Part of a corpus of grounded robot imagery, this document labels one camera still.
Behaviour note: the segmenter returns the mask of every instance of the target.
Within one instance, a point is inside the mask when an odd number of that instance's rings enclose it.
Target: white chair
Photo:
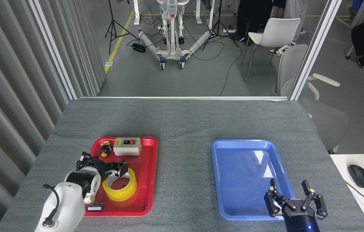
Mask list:
[[[277,69],[278,78],[271,91],[272,96],[289,96],[307,48],[308,46],[306,44],[299,44],[290,47],[283,53]],[[319,92],[311,83],[316,79],[336,87],[340,84],[325,76],[314,73],[308,77],[305,86],[308,86],[315,94],[315,99],[300,97],[298,100],[316,125],[318,134],[326,150],[332,153],[336,152],[338,144],[348,131],[349,115],[318,101],[320,97]]]
[[[245,60],[249,39],[251,39],[255,43],[255,47],[252,53],[251,62],[249,64],[248,75],[246,76],[245,80],[246,83],[248,83],[249,72],[251,70],[252,59],[254,57],[256,47],[258,45],[264,47],[283,47],[285,45],[291,44],[300,21],[301,19],[270,18],[267,21],[263,33],[254,33],[254,32],[248,33],[248,40],[246,41],[245,44],[246,48],[245,48],[245,54],[243,55],[242,64],[243,60]]]

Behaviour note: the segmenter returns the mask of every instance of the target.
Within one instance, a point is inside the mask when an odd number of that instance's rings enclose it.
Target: light stand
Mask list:
[[[135,39],[137,39],[137,40],[139,40],[139,38],[137,38],[130,31],[128,31],[126,28],[124,28],[122,25],[120,25],[118,22],[116,22],[116,20],[113,18],[112,5],[110,3],[110,0],[108,0],[108,1],[109,1],[109,9],[110,9],[110,15],[112,17],[112,21],[110,22],[110,25],[107,28],[105,38],[106,38],[107,34],[109,33],[110,34],[109,54],[110,54],[110,48],[112,46],[112,41],[114,41],[116,38],[119,38],[119,37],[122,37],[125,35],[129,35],[129,34],[132,35],[133,37],[135,37]],[[117,35],[115,24],[119,25],[121,28],[123,28],[125,31],[127,31],[127,33],[123,34],[123,35]]]
[[[221,10],[222,10],[222,0],[220,0],[220,4],[219,4],[219,17],[218,17],[218,20],[216,21],[215,25],[213,25],[212,30],[211,30],[211,32],[209,34],[209,37],[207,38],[207,40],[206,40],[206,42],[205,42],[205,44],[204,44],[204,46],[202,48],[202,51],[205,49],[208,41],[215,38],[215,37],[229,37],[235,43],[236,47],[239,47],[239,45],[236,43],[236,41],[232,38],[232,35],[229,33],[228,29],[225,27],[225,25],[223,25],[223,22],[220,20],[220,11]],[[219,34],[220,25],[223,26],[223,28],[228,33],[228,35],[220,35]]]

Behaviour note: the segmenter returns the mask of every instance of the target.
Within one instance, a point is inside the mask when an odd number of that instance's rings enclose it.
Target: white table leg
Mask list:
[[[196,23],[202,24],[201,19],[201,0],[196,0],[196,11],[194,11],[196,17]]]
[[[135,9],[135,25],[139,25],[140,23],[140,12],[139,12],[139,4],[137,0],[133,0],[134,9]]]
[[[209,20],[206,20],[209,29],[212,29],[213,23],[213,14],[215,13],[215,0],[212,1],[212,9],[210,10]]]

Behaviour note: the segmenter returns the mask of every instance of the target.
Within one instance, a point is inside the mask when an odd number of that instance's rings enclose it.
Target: gray chair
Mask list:
[[[279,67],[277,68],[278,78],[271,91],[272,96],[289,96],[296,76],[301,68],[307,47],[305,44],[299,44],[290,47],[283,53]],[[336,87],[340,84],[325,76],[314,73],[308,77],[305,87],[307,86],[313,91],[315,99],[300,97],[298,100],[316,125],[318,134],[326,150],[334,153],[338,148],[338,144],[348,132],[349,115],[319,102],[320,95],[311,83],[313,80],[321,80]]]

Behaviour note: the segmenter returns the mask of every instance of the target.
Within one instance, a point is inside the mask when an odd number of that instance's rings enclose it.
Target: chair armrest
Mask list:
[[[315,94],[314,100],[319,100],[319,91],[311,84],[311,82],[308,82],[308,88],[312,91],[313,94]]]
[[[334,81],[330,78],[327,78],[326,76],[323,76],[323,75],[319,75],[317,73],[314,73],[312,74],[312,76],[308,77],[308,81],[313,81],[313,80],[321,80],[323,82],[326,82],[328,83],[329,85],[333,85],[333,86],[336,86],[336,87],[339,87],[341,84],[337,81]]]

